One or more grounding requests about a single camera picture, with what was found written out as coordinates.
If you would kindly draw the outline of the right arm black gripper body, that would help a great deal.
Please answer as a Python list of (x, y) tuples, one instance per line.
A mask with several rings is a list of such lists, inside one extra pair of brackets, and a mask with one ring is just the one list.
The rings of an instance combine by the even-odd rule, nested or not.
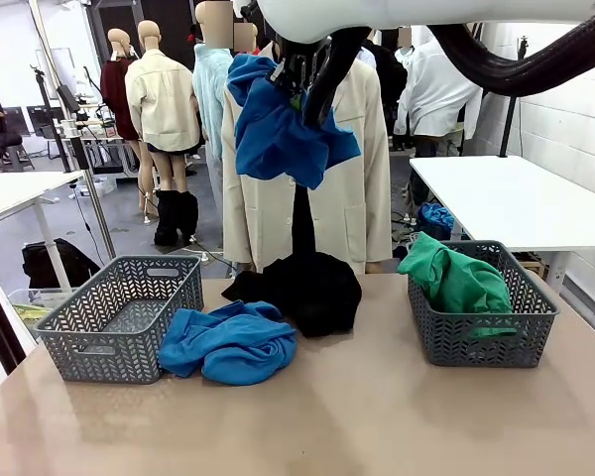
[(312, 44), (299, 44), (278, 38), (278, 63), (283, 65), (279, 82), (290, 95), (310, 91), (314, 84), (326, 95), (325, 81), (319, 80), (322, 69), (326, 66), (330, 52), (330, 39), (325, 38)]

